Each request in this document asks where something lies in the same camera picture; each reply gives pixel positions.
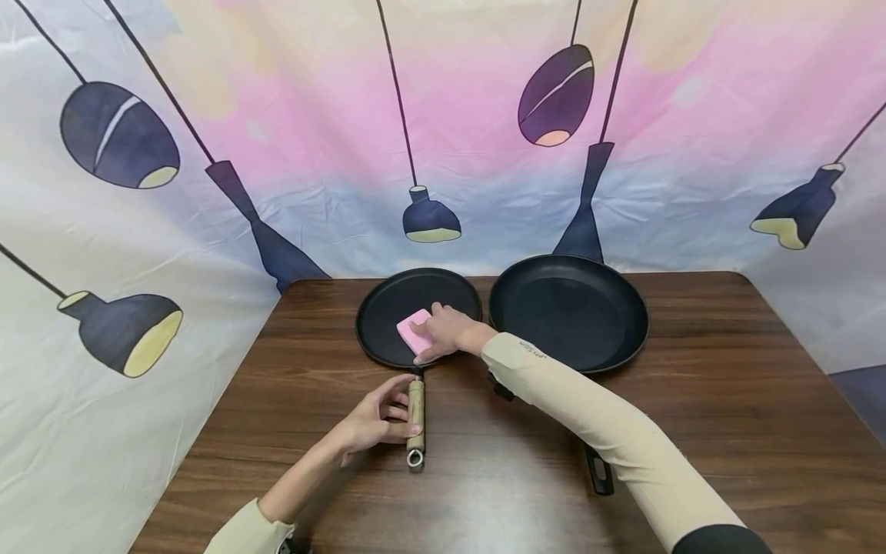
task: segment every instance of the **sponge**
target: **sponge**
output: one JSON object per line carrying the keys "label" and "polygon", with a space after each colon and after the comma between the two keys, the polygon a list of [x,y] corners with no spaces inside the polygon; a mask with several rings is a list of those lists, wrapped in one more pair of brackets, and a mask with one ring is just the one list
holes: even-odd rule
{"label": "sponge", "polygon": [[423,324],[429,317],[431,317],[431,312],[426,309],[420,309],[415,312],[415,314],[397,324],[397,332],[400,334],[403,342],[412,349],[412,352],[415,355],[419,355],[430,348],[432,343],[430,339],[421,335],[416,335],[412,329],[409,328],[409,324]]}

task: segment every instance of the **black cuff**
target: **black cuff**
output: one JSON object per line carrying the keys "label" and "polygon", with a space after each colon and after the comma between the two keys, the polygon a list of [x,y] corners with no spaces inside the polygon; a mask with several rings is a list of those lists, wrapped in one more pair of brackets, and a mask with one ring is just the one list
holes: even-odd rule
{"label": "black cuff", "polygon": [[747,527],[709,525],[680,539],[672,554],[772,554],[772,551]]}

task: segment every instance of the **printed backdrop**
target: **printed backdrop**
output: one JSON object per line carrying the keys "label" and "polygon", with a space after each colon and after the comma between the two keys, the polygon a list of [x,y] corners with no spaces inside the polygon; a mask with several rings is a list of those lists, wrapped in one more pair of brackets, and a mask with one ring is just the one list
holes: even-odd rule
{"label": "printed backdrop", "polygon": [[0,551],[127,551],[301,278],[740,271],[883,440],[884,32],[879,0],[0,0]]}

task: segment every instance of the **nonstick pan surface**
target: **nonstick pan surface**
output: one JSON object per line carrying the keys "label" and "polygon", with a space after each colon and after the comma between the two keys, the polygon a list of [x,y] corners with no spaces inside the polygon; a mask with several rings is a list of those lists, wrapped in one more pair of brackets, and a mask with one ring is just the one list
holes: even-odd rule
{"label": "nonstick pan surface", "polygon": [[403,342],[397,324],[422,308],[431,311],[434,302],[478,321],[483,318],[483,303],[466,278],[447,269],[410,269],[388,277],[363,299],[354,322],[357,341],[376,362],[411,369],[416,355]]}
{"label": "nonstick pan surface", "polygon": [[649,312],[617,271],[561,254],[520,261],[498,278],[489,319],[585,374],[613,370],[646,343]]}

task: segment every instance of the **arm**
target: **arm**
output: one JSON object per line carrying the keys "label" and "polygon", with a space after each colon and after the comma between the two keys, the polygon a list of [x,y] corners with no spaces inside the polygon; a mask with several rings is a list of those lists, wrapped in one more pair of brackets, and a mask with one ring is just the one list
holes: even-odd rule
{"label": "arm", "polygon": [[241,508],[215,534],[205,554],[277,554],[314,491],[347,465],[353,453],[379,442],[406,442],[422,431],[420,426],[398,423],[408,420],[409,397],[403,387],[414,379],[414,375],[390,378],[367,394],[260,500]]}
{"label": "arm", "polygon": [[658,426],[631,403],[534,345],[434,305],[414,331],[434,339],[419,363],[452,351],[481,356],[516,396],[577,434],[610,463],[672,554],[768,554]]}
{"label": "arm", "polygon": [[260,499],[240,509],[213,537],[206,554],[276,554],[296,516],[342,462],[343,443],[327,435]]}

